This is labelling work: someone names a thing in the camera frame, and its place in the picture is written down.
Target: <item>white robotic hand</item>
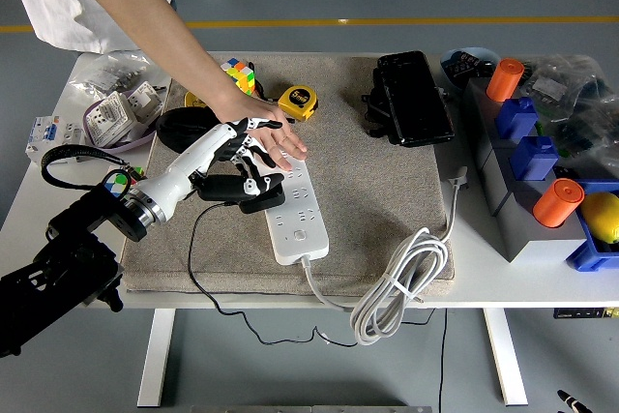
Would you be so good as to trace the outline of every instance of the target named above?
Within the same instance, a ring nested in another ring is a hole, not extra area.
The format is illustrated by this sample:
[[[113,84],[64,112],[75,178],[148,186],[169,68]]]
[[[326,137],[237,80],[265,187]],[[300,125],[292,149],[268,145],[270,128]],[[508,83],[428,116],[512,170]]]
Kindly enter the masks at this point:
[[[280,122],[262,118],[216,125],[183,152],[167,170],[135,184],[127,195],[127,206],[146,223],[165,223],[174,215],[176,204],[198,191],[204,200],[240,202],[261,195],[283,181],[283,175],[260,176],[253,153],[269,166],[275,162],[264,147],[246,131],[276,129]],[[207,176],[214,162],[234,162],[241,176]]]

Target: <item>human hand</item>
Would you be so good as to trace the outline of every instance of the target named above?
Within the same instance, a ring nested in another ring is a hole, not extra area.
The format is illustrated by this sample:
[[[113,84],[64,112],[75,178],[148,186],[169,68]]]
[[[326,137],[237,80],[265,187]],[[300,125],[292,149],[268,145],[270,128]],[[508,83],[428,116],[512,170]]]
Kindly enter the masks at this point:
[[[282,150],[297,160],[304,160],[307,157],[308,148],[292,131],[285,113],[278,106],[250,97],[243,92],[233,94],[226,99],[226,102],[209,103],[221,122],[238,121],[246,117],[278,121],[281,123],[279,129],[261,128],[248,133],[262,144],[273,161],[285,171],[292,169],[292,165],[283,156]]]

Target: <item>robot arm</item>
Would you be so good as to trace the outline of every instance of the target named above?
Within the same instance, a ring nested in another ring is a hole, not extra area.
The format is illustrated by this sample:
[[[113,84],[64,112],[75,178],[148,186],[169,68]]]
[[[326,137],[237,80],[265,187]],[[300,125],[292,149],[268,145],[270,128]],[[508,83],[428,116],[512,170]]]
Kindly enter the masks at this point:
[[[255,139],[245,134],[248,130],[279,125],[255,118],[217,125],[183,152],[162,175],[140,180],[119,197],[108,191],[103,182],[96,186],[73,186],[88,192],[49,222],[46,232],[49,242],[34,262],[0,279],[0,357],[18,355],[23,343],[80,302],[88,304],[99,299],[113,311],[123,307],[116,289],[122,267],[116,262],[115,254],[93,234],[104,221],[138,242],[146,236],[150,224],[169,221],[176,204],[195,191],[206,200],[238,203],[244,213],[283,203],[283,194],[277,198],[278,203],[269,197],[283,175],[259,175],[252,153],[259,154],[271,167],[275,163]],[[97,156],[98,152],[82,146],[66,145],[57,149],[45,154],[49,155],[49,162],[70,157],[72,150],[87,156]],[[243,164],[252,178],[245,168],[242,169],[245,176],[222,179],[208,176],[208,169],[216,161]],[[131,172],[128,165],[124,167]],[[72,186],[56,180],[45,170],[44,177],[52,184]],[[266,201],[260,200],[265,196],[269,197]],[[243,209],[246,201],[254,202],[250,211]]]
[[[252,152],[258,153],[270,166],[275,163],[260,143],[245,131],[278,126],[278,122],[259,118],[215,126],[183,152],[164,174],[139,181],[129,191],[129,203],[141,209],[150,219],[149,223],[163,224],[172,218],[176,205],[196,190],[204,200],[230,201],[248,200],[269,191],[281,183],[283,175],[259,175]],[[217,183],[218,177],[213,176],[210,180],[206,173],[217,160],[244,164],[251,178],[244,170],[245,179],[224,176],[225,182]]]

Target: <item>yellow floor line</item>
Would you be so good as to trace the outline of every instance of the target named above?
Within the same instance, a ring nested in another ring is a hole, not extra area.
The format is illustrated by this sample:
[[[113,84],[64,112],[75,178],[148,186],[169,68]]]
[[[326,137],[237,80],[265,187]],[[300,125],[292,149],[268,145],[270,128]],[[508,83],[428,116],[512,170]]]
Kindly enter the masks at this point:
[[[619,23],[619,16],[470,16],[429,18],[317,18],[188,21],[191,29],[298,28],[333,26],[420,26],[459,24]],[[0,33],[31,33],[30,25],[0,26]]]

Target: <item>white table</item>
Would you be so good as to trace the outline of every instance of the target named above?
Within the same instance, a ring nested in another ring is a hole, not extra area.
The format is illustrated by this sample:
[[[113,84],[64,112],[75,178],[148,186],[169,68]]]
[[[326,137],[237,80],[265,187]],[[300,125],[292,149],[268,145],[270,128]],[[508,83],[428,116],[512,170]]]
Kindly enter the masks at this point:
[[[379,54],[367,56],[378,57]],[[70,79],[97,57],[94,54],[81,55]],[[428,60],[436,69],[437,57],[428,57]],[[155,85],[168,85],[169,77],[160,73],[151,77],[150,81]],[[89,103],[67,86],[54,115],[79,121]],[[424,302],[412,303],[411,307],[484,309],[505,403],[527,404],[503,309],[619,307],[619,270],[579,273],[565,263],[518,266],[516,262],[509,263],[504,259],[501,256],[503,244],[496,220],[487,211],[486,200],[463,139],[457,137],[455,141],[435,147],[441,179],[453,175],[464,163],[469,166],[470,189],[462,191],[458,196],[456,225],[451,237],[455,281],[447,295],[428,296]],[[133,165],[143,166],[148,160],[149,149],[150,146],[145,145],[121,154],[121,157]],[[96,160],[56,164],[50,167],[50,172],[60,179],[88,184],[101,181],[108,167],[108,162]],[[446,201],[451,201],[451,187],[443,183],[442,188]],[[83,192],[56,189],[47,184],[39,168],[31,163],[0,231],[0,249],[4,252],[4,258],[0,261],[0,276],[30,263],[46,243],[44,231],[47,222],[82,195]],[[449,205],[446,205],[446,210],[449,211]],[[108,223],[97,229],[96,233],[117,256],[121,255],[125,242],[121,233]],[[161,398],[174,310],[210,309],[213,305],[201,294],[132,293],[122,283],[119,293],[126,308],[156,309],[138,406],[157,406]],[[231,294],[219,295],[218,301],[224,309],[322,307],[314,297],[292,295]],[[339,302],[354,304],[355,299],[341,298]]]

